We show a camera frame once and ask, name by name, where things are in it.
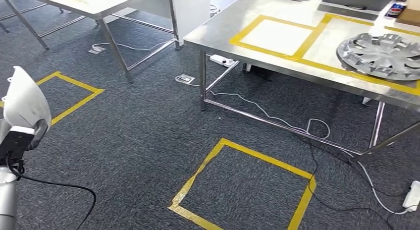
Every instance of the can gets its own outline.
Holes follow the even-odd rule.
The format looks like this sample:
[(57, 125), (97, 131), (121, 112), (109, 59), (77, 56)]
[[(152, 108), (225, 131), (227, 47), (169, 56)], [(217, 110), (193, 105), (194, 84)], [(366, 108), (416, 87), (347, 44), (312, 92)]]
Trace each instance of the can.
[(398, 18), (401, 12), (406, 8), (404, 3), (394, 3), (386, 13), (386, 16), (391, 18)]

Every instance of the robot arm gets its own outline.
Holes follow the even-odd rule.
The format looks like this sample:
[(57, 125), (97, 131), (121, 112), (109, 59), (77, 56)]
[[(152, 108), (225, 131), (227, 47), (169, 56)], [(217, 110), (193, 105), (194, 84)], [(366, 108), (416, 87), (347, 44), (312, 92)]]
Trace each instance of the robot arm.
[(51, 126), (47, 101), (32, 78), (15, 66), (0, 119), (0, 230), (14, 230), (17, 214), (16, 181), (23, 173), (23, 154), (36, 148)]

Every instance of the yellow tape rectangle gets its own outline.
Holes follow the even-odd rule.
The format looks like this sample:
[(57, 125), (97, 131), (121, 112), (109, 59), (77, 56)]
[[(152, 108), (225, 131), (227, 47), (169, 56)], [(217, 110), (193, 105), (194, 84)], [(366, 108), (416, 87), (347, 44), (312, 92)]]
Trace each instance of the yellow tape rectangle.
[[(306, 40), (301, 44), (301, 46), (298, 48), (298, 50), (292, 56), (287, 55), (287, 54), (282, 54), (282, 53), (279, 53), (279, 52), (275, 52), (275, 51), (271, 51), (271, 50), (267, 50), (267, 49), (257, 47), (257, 46), (251, 45), (251, 44), (243, 43), (241, 40), (245, 36), (247, 36), (253, 29), (255, 29), (265, 19), (272, 20), (272, 21), (277, 21), (277, 22), (281, 22), (281, 23), (286, 23), (286, 24), (289, 24), (289, 25), (294, 25), (294, 26), (298, 26), (298, 27), (302, 27), (302, 28), (311, 29), (312, 33), (306, 38)], [(354, 73), (352, 71), (347, 71), (347, 70), (339, 69), (339, 68), (332, 67), (332, 66), (329, 66), (329, 65), (326, 65), (326, 64), (322, 64), (322, 63), (318, 63), (318, 62), (315, 62), (315, 61), (303, 59), (305, 53), (314, 44), (314, 42), (316, 41), (318, 36), (324, 31), (324, 29), (326, 28), (326, 26), (328, 25), (328, 23), (332, 19), (342, 19), (342, 20), (355, 22), (355, 23), (359, 23), (359, 24), (364, 24), (364, 25), (369, 25), (369, 26), (374, 25), (373, 23), (368, 22), (368, 21), (363, 21), (363, 20), (359, 20), (359, 19), (354, 19), (354, 18), (345, 17), (345, 16), (341, 16), (341, 15), (336, 15), (336, 14), (330, 14), (330, 13), (326, 13), (324, 18), (321, 20), (321, 22), (316, 27), (311, 27), (311, 26), (308, 26), (308, 25), (305, 25), (305, 24), (298, 24), (298, 23), (294, 23), (294, 22), (291, 22), (291, 21), (284, 22), (284, 20), (281, 20), (281, 19), (277, 19), (277, 18), (265, 16), (265, 15), (260, 15), (253, 22), (251, 22), (248, 26), (246, 26), (243, 30), (241, 30), (238, 34), (234, 35), (229, 40), (229, 43), (231, 43), (233, 45), (240, 46), (240, 47), (244, 47), (244, 48), (247, 48), (247, 49), (251, 49), (251, 50), (254, 50), (254, 51), (257, 51), (257, 52), (261, 52), (261, 53), (265, 53), (265, 54), (268, 54), (268, 55), (276, 56), (276, 57), (279, 57), (279, 58), (292, 60), (292, 61), (300, 63), (300, 64), (305, 64), (305, 65), (309, 65), (309, 66), (312, 66), (312, 67), (315, 67), (315, 68), (319, 68), (319, 69), (323, 69), (323, 70), (326, 70), (326, 71), (334, 72), (334, 73), (337, 73), (337, 74), (342, 74), (342, 75), (346, 75), (346, 76), (349, 76), (349, 77), (357, 78), (359, 80), (363, 80), (363, 81), (366, 81), (366, 82), (369, 82), (369, 83), (383, 85), (385, 87), (389, 87), (389, 88), (392, 88), (394, 90), (398, 90), (398, 91), (408, 93), (408, 94), (411, 94), (411, 95), (417, 95), (417, 96), (420, 95), (420, 81), (418, 81), (416, 87), (413, 88), (413, 87), (401, 85), (401, 84), (398, 84), (398, 83), (394, 83), (394, 82), (391, 82), (391, 81), (388, 81), (388, 80), (375, 78), (375, 77), (371, 77), (371, 76), (366, 76), (366, 75), (362, 75), (362, 74), (357, 74), (357, 73)], [(399, 29), (399, 28), (392, 28), (392, 27), (385, 27), (385, 28), (389, 29), (389, 30), (392, 30), (392, 31), (396, 31), (396, 32), (401, 32), (401, 33), (420, 36), (420, 33), (418, 33), (418, 32), (413, 32), (413, 31)]]
[[(98, 89), (95, 87), (92, 87), (90, 85), (87, 85), (85, 83), (82, 83), (78, 80), (75, 80), (73, 78), (70, 78), (68, 76), (62, 75), (61, 72), (56, 71), (44, 78), (42, 78), (41, 80), (39, 80), (38, 82), (36, 82), (37, 85), (41, 85), (51, 79), (53, 79), (54, 77), (57, 77), (61, 80), (64, 80), (70, 84), (79, 86), (80, 88), (89, 90), (92, 92), (92, 94), (90, 94), (88, 97), (84, 98), (83, 100), (79, 101), (77, 104), (73, 105), (72, 107), (70, 107), (69, 109), (67, 109), (66, 111), (62, 112), (61, 114), (59, 114), (58, 116), (54, 117), (51, 120), (51, 125), (56, 124), (58, 121), (62, 120), (64, 117), (66, 117), (67, 115), (71, 114), (72, 112), (76, 111), (78, 108), (80, 108), (81, 106), (83, 106), (84, 104), (86, 104), (87, 102), (89, 102), (90, 100), (92, 100), (94, 97), (96, 97), (97, 95), (99, 95), (100, 93), (102, 93), (103, 89)], [(3, 101), (0, 101), (0, 107), (3, 107), (4, 103)]]
[(299, 176), (302, 176), (306, 179), (309, 179), (309, 183), (308, 186), (306, 187), (301, 200), (298, 204), (298, 207), (295, 211), (295, 213), (293, 214), (292, 220), (289, 223), (288, 226), (288, 230), (297, 230), (299, 227), (299, 224), (302, 221), (303, 215), (305, 214), (306, 208), (309, 205), (309, 202), (311, 201), (312, 198), (312, 192), (315, 190), (316, 188), (316, 181), (315, 181), (315, 177), (312, 176), (312, 174), (303, 171), (299, 168), (296, 168), (292, 165), (289, 165), (285, 162), (282, 162), (280, 160), (277, 160), (275, 158), (269, 157), (267, 155), (264, 155), (262, 153), (259, 153), (257, 151), (251, 150), (247, 147), (241, 146), (239, 144), (236, 144), (234, 142), (231, 142), (227, 139), (221, 138), (220, 141), (216, 144), (216, 146), (210, 151), (210, 153), (206, 156), (206, 158), (204, 159), (204, 161), (201, 163), (201, 165), (199, 166), (199, 168), (197, 169), (197, 171), (193, 174), (193, 176), (184, 184), (184, 186), (182, 186), (182, 188), (179, 190), (179, 192), (176, 194), (176, 196), (173, 198), (172, 200), (172, 204), (171, 206), (168, 207), (168, 209), (174, 211), (175, 213), (183, 216), (184, 218), (193, 221), (195, 224), (201, 226), (204, 229), (207, 230), (221, 230), (222, 228), (207, 221), (206, 219), (194, 214), (193, 212), (179, 206), (179, 204), (181, 203), (182, 199), (184, 199), (184, 197), (187, 195), (188, 191), (190, 191), (195, 179), (197, 178), (197, 175), (203, 171), (204, 167), (206, 167), (206, 165), (217, 155), (220, 153), (220, 151), (222, 150), (222, 148), (224, 146), (228, 146), (231, 148), (234, 148), (238, 151), (244, 152), (248, 155), (251, 155), (253, 157), (259, 158), (261, 160), (264, 160), (268, 163), (271, 163), (273, 165), (276, 165), (278, 167), (281, 167), (283, 169), (286, 169), (292, 173), (295, 173)]

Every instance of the power strip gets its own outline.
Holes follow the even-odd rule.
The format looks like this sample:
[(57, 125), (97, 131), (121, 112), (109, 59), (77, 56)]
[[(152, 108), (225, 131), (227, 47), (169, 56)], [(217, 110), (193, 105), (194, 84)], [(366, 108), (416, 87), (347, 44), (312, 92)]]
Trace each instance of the power strip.
[(231, 67), (235, 63), (234, 60), (227, 59), (227, 58), (219, 56), (219, 55), (211, 55), (210, 60), (216, 62), (217, 64), (226, 66), (226, 67)]
[(415, 180), (411, 184), (411, 190), (408, 192), (406, 199), (404, 200), (403, 207), (408, 212), (417, 210), (417, 206), (420, 204), (420, 182)]

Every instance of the white cable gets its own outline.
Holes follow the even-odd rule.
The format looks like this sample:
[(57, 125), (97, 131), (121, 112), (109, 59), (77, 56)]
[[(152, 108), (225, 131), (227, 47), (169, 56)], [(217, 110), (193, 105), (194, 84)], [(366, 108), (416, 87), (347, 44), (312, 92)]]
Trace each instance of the white cable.
[[(352, 154), (350, 154), (350, 153), (349, 153), (349, 152), (347, 152), (347, 151), (344, 151), (344, 150), (342, 150), (342, 149), (338, 149), (338, 150), (340, 150), (340, 151), (344, 152), (345, 154), (349, 155), (351, 158), (353, 158), (353, 157), (354, 157)], [(404, 211), (399, 212), (399, 213), (398, 213), (398, 212), (394, 212), (394, 211), (392, 211), (392, 210), (388, 209), (388, 208), (387, 208), (387, 207), (386, 207), (386, 206), (382, 203), (382, 201), (380, 201), (380, 199), (379, 199), (379, 197), (378, 197), (378, 195), (377, 195), (377, 193), (376, 193), (376, 190), (375, 190), (375, 188), (374, 188), (374, 186), (373, 186), (372, 179), (370, 178), (370, 175), (368, 174), (368, 171), (366, 170), (365, 166), (363, 166), (363, 165), (362, 165), (362, 163), (360, 163), (360, 162), (357, 162), (357, 164), (359, 164), (359, 166), (360, 166), (360, 167), (363, 169), (363, 171), (365, 172), (365, 175), (366, 175), (367, 179), (369, 180), (369, 184), (370, 184), (370, 186), (371, 186), (371, 188), (372, 188), (373, 194), (374, 194), (374, 196), (375, 196), (376, 200), (378, 201), (378, 203), (382, 206), (382, 208), (384, 208), (386, 211), (390, 212), (391, 214), (396, 214), (396, 215), (403, 215), (403, 214), (405, 214), (405, 213), (407, 213), (407, 212), (408, 212), (409, 207), (408, 207), (408, 208), (406, 208)]]
[(176, 82), (179, 82), (179, 83), (182, 83), (182, 84), (186, 84), (186, 85), (191, 85), (191, 86), (200, 86), (200, 85), (187, 84), (187, 83), (185, 83), (185, 82), (181, 81), (181, 80), (180, 80), (181, 76), (182, 76), (182, 75), (178, 75), (177, 77), (175, 77), (175, 81), (176, 81)]
[[(292, 126), (292, 125), (290, 125), (288, 122), (286, 122), (285, 120), (283, 120), (283, 119), (281, 119), (281, 118), (277, 118), (277, 117), (272, 117), (272, 116), (270, 116), (270, 115), (268, 115), (267, 114), (267, 112), (263, 109), (263, 108), (261, 108), (257, 103), (255, 103), (255, 102), (252, 102), (252, 101), (249, 101), (249, 100), (247, 100), (247, 99), (245, 99), (245, 98), (243, 98), (242, 96), (240, 96), (239, 94), (228, 94), (228, 93), (214, 93), (213, 91), (211, 91), (210, 90), (210, 92), (214, 95), (214, 96), (216, 96), (216, 95), (233, 95), (233, 96), (238, 96), (239, 98), (241, 98), (242, 100), (244, 100), (244, 101), (246, 101), (246, 102), (248, 102), (248, 103), (251, 103), (251, 104), (254, 104), (254, 105), (256, 105), (267, 117), (269, 117), (269, 118), (273, 118), (273, 119), (276, 119), (276, 120), (279, 120), (279, 121), (281, 121), (281, 122), (283, 122), (283, 123), (285, 123), (287, 126), (289, 126), (289, 127), (291, 127), (292, 129), (294, 129), (294, 130), (299, 130), (299, 131), (302, 131), (302, 132), (304, 132), (304, 133), (306, 133), (306, 134), (309, 134), (309, 135), (312, 135), (311, 133), (309, 133), (309, 128), (310, 128), (310, 126), (311, 126), (311, 122), (312, 121), (319, 121), (319, 122), (321, 122), (321, 123), (323, 123), (326, 127), (327, 127), (327, 129), (328, 129), (328, 134), (324, 137), (324, 138), (321, 138), (321, 139), (326, 139), (326, 138), (328, 138), (329, 136), (330, 136), (330, 133), (331, 133), (331, 130), (330, 130), (330, 128), (329, 128), (329, 126), (328, 126), (328, 124), (326, 124), (324, 121), (322, 121), (322, 120), (319, 120), (319, 119), (316, 119), (316, 118), (311, 118), (311, 119), (309, 119), (309, 121), (308, 121), (308, 126), (307, 126), (307, 128), (306, 128), (306, 130), (305, 129), (302, 129), (302, 128), (299, 128), (299, 127), (295, 127), (295, 126)], [(344, 152), (345, 154), (347, 154), (347, 155), (349, 155), (350, 157), (354, 157), (352, 154), (350, 154), (349, 152), (347, 152), (347, 151), (344, 151), (344, 150), (342, 150), (342, 149), (339, 149), (340, 151), (342, 151), (342, 152)], [(359, 165), (360, 165), (360, 167), (362, 167), (362, 169), (363, 169), (363, 171), (365, 172), (365, 175), (366, 175), (366, 177), (367, 177), (367, 179), (369, 180), (369, 183), (370, 183), (370, 186), (371, 186), (371, 188), (372, 188), (372, 191), (373, 191), (373, 194), (374, 194), (374, 196), (375, 196), (375, 198), (376, 198), (376, 200), (378, 201), (378, 203), (382, 206), (382, 208), (384, 208), (386, 211), (388, 211), (388, 212), (390, 212), (390, 213), (392, 213), (392, 214), (396, 214), (396, 215), (403, 215), (403, 214), (405, 214), (405, 213), (407, 213), (408, 212), (408, 209), (409, 208), (406, 208), (404, 211), (402, 211), (402, 212), (394, 212), (394, 211), (392, 211), (392, 210), (390, 210), (390, 209), (388, 209), (381, 201), (380, 201), (380, 199), (379, 199), (379, 197), (378, 197), (378, 195), (377, 195), (377, 193), (376, 193), (376, 190), (375, 190), (375, 188), (374, 188), (374, 186), (373, 186), (373, 182), (372, 182), (372, 180), (371, 180), (371, 178), (370, 178), (370, 175), (368, 174), (368, 172), (367, 172), (367, 170), (366, 170), (366, 168), (362, 165), (362, 163), (360, 163), (360, 162), (357, 162)]]
[[(130, 47), (130, 46), (127, 46), (127, 45), (124, 45), (124, 44), (120, 44), (120, 43), (116, 43), (116, 45), (119, 45), (119, 46), (122, 46), (122, 47), (126, 47), (126, 48), (129, 48), (129, 49), (133, 49), (133, 50), (150, 51), (153, 48), (155, 48), (155, 47), (157, 47), (157, 46), (159, 46), (161, 44), (167, 43), (167, 42), (169, 42), (169, 41), (166, 41), (166, 42), (163, 42), (163, 43), (158, 43), (158, 44), (154, 45), (153, 47), (151, 47), (149, 49), (146, 49), (146, 48), (133, 48), (133, 47)], [(94, 49), (96, 46), (99, 46), (99, 45), (109, 45), (109, 43), (96, 43), (96, 44), (93, 44), (92, 45), (92, 49)]]
[(327, 129), (328, 129), (328, 134), (325, 136), (325, 137), (319, 137), (319, 138), (321, 138), (321, 139), (326, 139), (326, 138), (328, 138), (329, 136), (330, 136), (330, 134), (331, 134), (331, 130), (330, 130), (330, 128), (329, 128), (329, 126), (328, 126), (328, 124), (326, 124), (324, 121), (322, 121), (322, 120), (319, 120), (319, 119), (316, 119), (316, 118), (311, 118), (311, 119), (309, 119), (309, 121), (308, 121), (308, 126), (307, 126), (307, 128), (306, 129), (303, 129), (303, 128), (300, 128), (300, 127), (295, 127), (295, 126), (293, 126), (293, 125), (291, 125), (291, 124), (289, 124), (288, 122), (286, 122), (285, 120), (283, 120), (283, 119), (281, 119), (281, 118), (277, 118), (277, 117), (272, 117), (272, 116), (270, 116), (270, 115), (268, 115), (268, 113), (263, 109), (263, 108), (261, 108), (261, 106), (259, 106), (257, 103), (255, 103), (255, 102), (252, 102), (252, 101), (249, 101), (249, 100), (247, 100), (247, 99), (245, 99), (245, 98), (243, 98), (242, 96), (240, 96), (239, 94), (229, 94), (229, 93), (214, 93), (213, 91), (211, 91), (210, 90), (210, 92), (214, 95), (214, 96), (216, 96), (216, 95), (233, 95), (233, 96), (238, 96), (239, 98), (241, 98), (242, 100), (244, 100), (244, 101), (246, 101), (246, 102), (248, 102), (248, 103), (251, 103), (251, 104), (254, 104), (254, 105), (256, 105), (267, 117), (269, 117), (269, 118), (272, 118), (272, 119), (276, 119), (276, 120), (279, 120), (279, 121), (281, 121), (281, 122), (283, 122), (283, 123), (285, 123), (287, 126), (289, 126), (290, 128), (292, 128), (292, 129), (294, 129), (294, 130), (298, 130), (298, 131), (301, 131), (301, 132), (304, 132), (304, 133), (306, 133), (306, 134), (308, 134), (308, 135), (312, 135), (310, 132), (309, 132), (309, 128), (310, 128), (310, 126), (311, 126), (311, 122), (312, 121), (319, 121), (319, 122), (321, 122), (321, 123), (323, 123), (326, 127), (327, 127)]

